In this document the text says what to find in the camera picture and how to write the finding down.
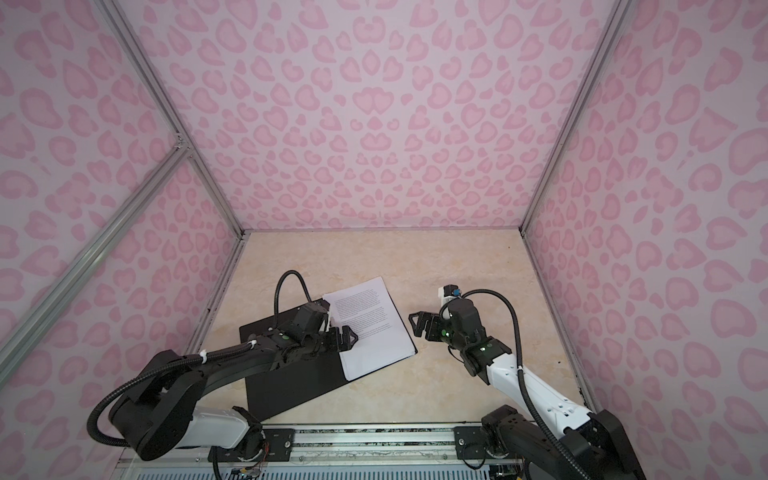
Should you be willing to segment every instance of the stack of paper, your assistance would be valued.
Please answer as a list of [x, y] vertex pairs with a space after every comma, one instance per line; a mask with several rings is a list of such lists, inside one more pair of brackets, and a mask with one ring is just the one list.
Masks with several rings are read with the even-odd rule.
[[389, 298], [382, 277], [323, 295], [331, 307], [330, 323], [349, 328], [359, 337], [355, 346], [341, 352], [347, 380], [375, 372], [415, 355], [411, 336]]

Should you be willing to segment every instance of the black cable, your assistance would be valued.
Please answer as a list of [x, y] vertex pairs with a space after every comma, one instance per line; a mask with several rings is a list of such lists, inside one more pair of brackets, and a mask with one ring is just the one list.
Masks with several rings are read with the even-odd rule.
[[214, 464], [214, 478], [221, 480], [221, 471], [219, 470], [219, 447], [210, 447], [210, 462]]
[[592, 480], [592, 477], [584, 470], [584, 468], [581, 467], [581, 465], [578, 464], [576, 461], [576, 458], [574, 457], [573, 453], [571, 453], [570, 450], [568, 450], [568, 447], [563, 445], [563, 443], [557, 439], [557, 437], [554, 436], [554, 433], [549, 429], [545, 421], [541, 418], [541, 415], [539, 415], [538, 410], [534, 406], [533, 402], [531, 401], [531, 397], [528, 394], [528, 388], [525, 386], [525, 372], [523, 371], [523, 353], [522, 353], [522, 342], [520, 340], [520, 326], [518, 325], [518, 314], [515, 313], [515, 308], [512, 306], [511, 303], [509, 303], [509, 300], [507, 300], [503, 295], [501, 295], [499, 292], [495, 292], [493, 290], [488, 290], [485, 288], [480, 288], [476, 290], [470, 290], [467, 293], [462, 294], [462, 298], [466, 298], [470, 295], [475, 295], [476, 293], [487, 293], [488, 295], [493, 295], [507, 306], [507, 309], [509, 310], [510, 314], [512, 315], [512, 327], [515, 330], [515, 356], [517, 358], [517, 364], [518, 364], [518, 387], [520, 388], [520, 393], [523, 397], [523, 401], [525, 402], [525, 406], [528, 408], [528, 411], [531, 413], [531, 416], [533, 417], [534, 421], [536, 421], [536, 424], [541, 429], [541, 431], [544, 433], [544, 436], [549, 440], [549, 442], [554, 446], [554, 448], [560, 453], [560, 455], [563, 455], [563, 458], [565, 458], [565, 461], [568, 462], [568, 464], [581, 476], [584, 480]]
[[[475, 447], [480, 447], [482, 449], [482, 462], [480, 462], [480, 465], [470, 465], [470, 464], [467, 463], [466, 460], [464, 460], [464, 452], [467, 451], [467, 447], [469, 447], [470, 445], [475, 446]], [[468, 444], [464, 445], [464, 448], [462, 449], [462, 462], [464, 462], [464, 465], [467, 465], [472, 470], [479, 470], [480, 468], [482, 468], [483, 465], [485, 465], [485, 460], [487, 459], [487, 457], [488, 456], [485, 453], [485, 446], [484, 445], [480, 445], [478, 443], [468, 443]]]
[[301, 273], [295, 271], [295, 270], [288, 270], [283, 274], [282, 277], [280, 277], [280, 280], [277, 280], [277, 286], [275, 287], [275, 316], [273, 321], [273, 326], [277, 328], [277, 314], [280, 312], [280, 287], [283, 286], [283, 282], [289, 275], [296, 275], [299, 278], [299, 281], [301, 282], [301, 288], [304, 289], [304, 296], [306, 297], [307, 302], [312, 301], [312, 297], [310, 296], [310, 291], [306, 289], [306, 283], [304, 283], [304, 277], [301, 276]]
[[462, 360], [462, 359], [459, 359], [459, 358], [456, 358], [456, 355], [454, 355], [454, 354], [453, 354], [452, 350], [456, 350], [456, 349], [455, 349], [455, 348], [453, 348], [453, 347], [451, 347], [450, 345], [448, 345], [448, 353], [450, 353], [450, 354], [451, 354], [451, 356], [452, 356], [453, 358], [455, 358], [457, 362], [461, 362], [461, 363], [462, 363], [462, 365], [464, 365], [464, 360]]
[[[215, 352], [208, 353], [207, 358], [208, 361], [215, 361], [215, 360], [221, 360], [226, 359], [231, 356], [240, 355], [241, 353], [245, 353], [248, 350], [251, 350], [253, 346], [250, 342], [248, 343], [241, 343], [237, 346], [231, 346], [227, 347], [226, 349], [216, 350]], [[121, 395], [126, 393], [128, 390], [132, 389], [139, 383], [142, 383], [143, 381], [147, 379], [154, 378], [158, 375], [163, 375], [164, 373], [171, 372], [175, 369], [179, 369], [186, 366], [194, 366], [194, 365], [200, 365], [203, 362], [203, 357], [201, 356], [192, 356], [189, 358], [183, 358], [176, 360], [171, 363], [167, 363], [163, 366], [157, 367], [156, 369], [149, 370], [148, 372], [141, 373], [139, 376], [132, 380], [128, 380], [123, 385], [117, 387], [115, 390], [112, 391], [109, 395], [105, 396], [96, 406], [93, 410], [91, 410], [91, 414], [88, 416], [88, 420], [85, 423], [86, 430], [88, 431], [88, 434], [91, 436], [93, 440], [96, 442], [99, 442], [104, 445], [109, 445], [112, 447], [122, 447], [122, 448], [128, 448], [130, 445], [128, 442], [125, 441], [125, 439], [118, 439], [116, 437], [112, 437], [107, 435], [106, 433], [102, 432], [98, 427], [98, 419], [101, 416], [101, 413], [107, 409], [107, 407], [117, 400]]]

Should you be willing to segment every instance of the enclosure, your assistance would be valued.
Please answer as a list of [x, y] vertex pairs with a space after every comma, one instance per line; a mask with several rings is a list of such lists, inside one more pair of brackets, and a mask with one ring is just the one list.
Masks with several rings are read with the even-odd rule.
[[6, 0], [0, 37], [3, 478], [108, 478], [91, 408], [298, 262], [501, 282], [648, 478], [768, 475], [768, 2]]

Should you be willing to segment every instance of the aluminum frame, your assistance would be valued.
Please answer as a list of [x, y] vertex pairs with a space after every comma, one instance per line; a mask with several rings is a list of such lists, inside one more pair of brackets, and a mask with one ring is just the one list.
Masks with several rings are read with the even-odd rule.
[[587, 381], [587, 376], [584, 374], [584, 366], [581, 364], [581, 360], [576, 354], [576, 348], [571, 341], [571, 337], [567, 334], [568, 330], [566, 329], [565, 321], [558, 312], [556, 302], [552, 296], [552, 292], [549, 290], [549, 287], [547, 287], [547, 284], [541, 277], [541, 268], [538, 265], [536, 256], [533, 254], [533, 250], [531, 249], [531, 245], [528, 242], [528, 238], [522, 232], [521, 236], [523, 239], [523, 244], [525, 245], [525, 251], [528, 252], [528, 258], [531, 260], [531, 265], [533, 265], [533, 270], [536, 273], [536, 280], [538, 281], [538, 285], [541, 288], [541, 291], [544, 293], [544, 300], [547, 303], [547, 308], [549, 308], [549, 314], [554, 320], [554, 329], [558, 332], [558, 336], [560, 336], [560, 343], [562, 344], [563, 350], [565, 351], [565, 356], [568, 358], [568, 363], [571, 364], [571, 370], [573, 370], [574, 379], [576, 380], [576, 385], [579, 388], [581, 398], [584, 400], [584, 404], [587, 406], [587, 408], [589, 408], [592, 412], [600, 412], [602, 410], [600, 401], [594, 394], [592, 385], [589, 383], [589, 381]]
[[219, 312], [219, 307], [221, 306], [224, 295], [227, 293], [227, 287], [229, 287], [230, 282], [232, 281], [232, 276], [237, 269], [237, 264], [240, 262], [240, 258], [243, 256], [243, 251], [245, 250], [245, 246], [246, 243], [248, 243], [249, 237], [250, 232], [244, 233], [242, 237], [236, 239], [235, 244], [232, 246], [232, 251], [227, 258], [227, 264], [224, 267], [224, 270], [222, 270], [221, 275], [219, 276], [219, 280], [217, 280], [216, 284], [214, 285], [214, 291], [211, 294], [211, 297], [208, 300], [208, 304], [203, 310], [203, 313], [200, 316], [200, 320], [197, 323], [197, 327], [195, 328], [195, 331], [190, 338], [190, 342], [187, 345], [185, 350], [187, 355], [190, 353], [200, 352], [200, 349], [203, 346], [203, 341], [205, 340], [205, 337], [207, 336], [211, 326], [214, 324], [214, 319], [216, 318], [216, 314]]
[[152, 174], [123, 203], [96, 237], [72, 260], [69, 268], [21, 319], [8, 342], [0, 348], [0, 389], [27, 355], [45, 337], [69, 303], [80, 293], [98, 267], [133, 226], [157, 192], [191, 159], [188, 147], [177, 145]]
[[547, 159], [544, 173], [536, 184], [531, 203], [525, 211], [522, 224], [520, 225], [521, 232], [528, 231], [528, 228], [531, 226], [536, 211], [544, 198], [544, 194], [549, 188], [554, 169], [560, 164], [564, 153], [567, 151], [566, 145], [571, 141], [579, 121], [584, 116], [584, 111], [587, 110], [589, 99], [600, 82], [600, 78], [614, 53], [614, 49], [621, 37], [621, 33], [629, 24], [628, 19], [631, 17], [636, 4], [637, 0], [617, 0], [616, 3], [614, 3], [611, 13], [608, 16], [608, 23], [605, 25], [600, 39], [598, 40], [598, 47], [594, 50], [594, 53], [587, 64], [584, 78], [576, 91], [576, 96], [571, 104], [571, 109], [565, 117], [563, 127], [558, 132], [554, 148], [552, 148], [552, 152]]
[[95, 3], [99, 11], [101, 11], [104, 20], [114, 33], [115, 38], [122, 47], [126, 57], [144, 82], [144, 85], [147, 87], [147, 92], [160, 109], [160, 112], [166, 123], [170, 126], [170, 129], [176, 132], [176, 136], [180, 141], [186, 142], [191, 146], [192, 165], [195, 171], [200, 175], [203, 185], [206, 190], [208, 190], [209, 195], [213, 198], [214, 203], [227, 221], [227, 224], [237, 236], [242, 236], [243, 226], [235, 216], [232, 207], [224, 196], [219, 184], [214, 180], [214, 176], [210, 172], [205, 160], [200, 155], [200, 151], [197, 149], [194, 139], [184, 125], [184, 121], [173, 101], [170, 99], [170, 95], [165, 91], [160, 75], [157, 74], [154, 66], [149, 61], [147, 53], [144, 50], [144, 47], [141, 46], [141, 42], [139, 41], [133, 26], [131, 26], [131, 23], [125, 16], [125, 12], [123, 12], [123, 8], [116, 0], [93, 0], [93, 3]]
[[[290, 459], [269, 468], [297, 466], [371, 465], [463, 465], [456, 456], [454, 427], [479, 427], [479, 422], [461, 423], [386, 423], [386, 424], [280, 424], [266, 429], [295, 429]], [[189, 468], [200, 466], [208, 448], [175, 449], [160, 458], [144, 462], [130, 449], [118, 460], [116, 471], [143, 468]], [[517, 457], [488, 458], [488, 464], [520, 462]], [[253, 462], [222, 463], [222, 466], [250, 466]]]

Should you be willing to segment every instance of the pink wallpaper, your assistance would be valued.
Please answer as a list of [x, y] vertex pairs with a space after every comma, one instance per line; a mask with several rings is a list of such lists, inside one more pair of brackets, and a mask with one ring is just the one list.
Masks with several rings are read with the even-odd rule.
[[0, 392], [0, 477], [111, 472], [121, 449], [93, 442], [85, 419], [155, 353], [183, 351], [233, 242], [183, 164]]
[[0, 345], [171, 143], [88, 0], [0, 5]]
[[768, 476], [768, 3], [641, 2], [531, 240], [649, 478]]
[[517, 226], [612, 0], [125, 1], [246, 228]]

